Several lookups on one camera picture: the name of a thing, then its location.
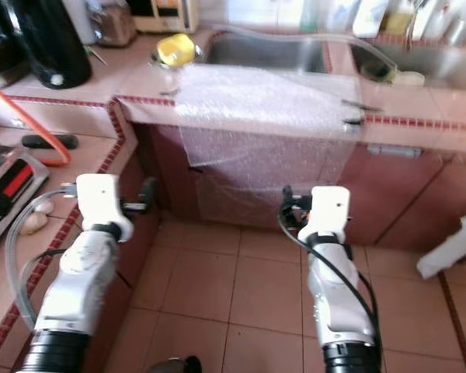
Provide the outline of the steel sink basin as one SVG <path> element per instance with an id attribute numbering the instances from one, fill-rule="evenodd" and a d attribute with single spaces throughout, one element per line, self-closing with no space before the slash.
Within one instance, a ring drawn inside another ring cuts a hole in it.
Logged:
<path id="1" fill-rule="evenodd" d="M 209 40 L 205 64 L 241 65 L 263 70 L 330 72 L 325 43 L 311 37 L 256 37 L 231 31 Z"/>
<path id="2" fill-rule="evenodd" d="M 398 71 L 413 71 L 423 75 L 427 88 L 466 90 L 466 52 L 456 47 L 414 45 L 405 50 L 401 45 L 372 43 L 396 63 Z M 396 71 L 377 54 L 360 46 L 351 46 L 353 63 L 361 77 L 379 84 L 389 84 Z"/>

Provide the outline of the pale garlic bulb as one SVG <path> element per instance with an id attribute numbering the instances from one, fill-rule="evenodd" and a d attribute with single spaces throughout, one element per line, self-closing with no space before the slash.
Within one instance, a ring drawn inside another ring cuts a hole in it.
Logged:
<path id="1" fill-rule="evenodd" d="M 30 203 L 30 212 L 21 224 L 20 235 L 32 235 L 41 230 L 48 221 L 48 215 L 54 209 L 49 198 Z"/>

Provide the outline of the white plastic bar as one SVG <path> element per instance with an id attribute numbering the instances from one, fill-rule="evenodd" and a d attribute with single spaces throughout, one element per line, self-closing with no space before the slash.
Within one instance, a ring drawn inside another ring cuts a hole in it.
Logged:
<path id="1" fill-rule="evenodd" d="M 440 271 L 450 269 L 464 256 L 466 256 L 466 216 L 461 218 L 460 231 L 450 235 L 445 242 L 422 256 L 416 264 L 416 269 L 421 278 L 435 277 Z"/>

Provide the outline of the red and black gas stove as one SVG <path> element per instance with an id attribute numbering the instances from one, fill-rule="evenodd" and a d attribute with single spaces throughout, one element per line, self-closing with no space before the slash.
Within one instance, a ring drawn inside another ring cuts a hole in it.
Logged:
<path id="1" fill-rule="evenodd" d="M 17 204 L 37 176 L 25 155 L 23 147 L 0 153 L 0 235 L 21 210 Z"/>

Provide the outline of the jar of brown granules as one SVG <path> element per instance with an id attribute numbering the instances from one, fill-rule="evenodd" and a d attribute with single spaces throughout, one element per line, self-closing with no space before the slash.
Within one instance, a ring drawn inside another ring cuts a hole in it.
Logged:
<path id="1" fill-rule="evenodd" d="M 127 0 L 87 0 L 96 42 L 102 47 L 127 47 L 137 30 Z"/>

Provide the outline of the clear bubble wrap sheet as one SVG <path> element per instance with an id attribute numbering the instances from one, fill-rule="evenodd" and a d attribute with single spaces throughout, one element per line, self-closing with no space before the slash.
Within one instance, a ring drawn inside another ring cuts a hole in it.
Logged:
<path id="1" fill-rule="evenodd" d="M 360 82 L 323 72 L 190 65 L 174 110 L 206 220 L 275 228 L 283 188 L 336 185 L 358 139 Z"/>

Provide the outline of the black robot foot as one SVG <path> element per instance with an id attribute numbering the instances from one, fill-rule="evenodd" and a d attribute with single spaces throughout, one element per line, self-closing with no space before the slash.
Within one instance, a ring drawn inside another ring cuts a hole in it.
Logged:
<path id="1" fill-rule="evenodd" d="M 173 357 L 148 366 L 145 373 L 202 373 L 202 365 L 197 356 Z"/>

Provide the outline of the black kettle jug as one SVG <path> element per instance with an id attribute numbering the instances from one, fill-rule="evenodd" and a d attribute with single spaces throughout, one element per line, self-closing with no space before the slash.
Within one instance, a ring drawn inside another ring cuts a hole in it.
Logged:
<path id="1" fill-rule="evenodd" d="M 84 85 L 93 71 L 62 0 L 0 0 L 34 75 L 45 88 Z"/>

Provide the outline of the yellow plastic cup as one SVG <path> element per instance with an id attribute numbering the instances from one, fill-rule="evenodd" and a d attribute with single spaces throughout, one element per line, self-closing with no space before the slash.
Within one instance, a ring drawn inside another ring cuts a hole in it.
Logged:
<path id="1" fill-rule="evenodd" d="M 168 68 L 180 68 L 193 63 L 199 54 L 198 46 L 187 34 L 176 34 L 159 40 L 155 57 Z"/>

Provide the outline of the cream water ionizer machine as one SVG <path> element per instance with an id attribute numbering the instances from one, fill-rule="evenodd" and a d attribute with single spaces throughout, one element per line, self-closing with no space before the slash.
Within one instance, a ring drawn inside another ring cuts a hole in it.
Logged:
<path id="1" fill-rule="evenodd" d="M 137 31 L 194 33 L 199 25 L 199 0 L 126 0 Z"/>

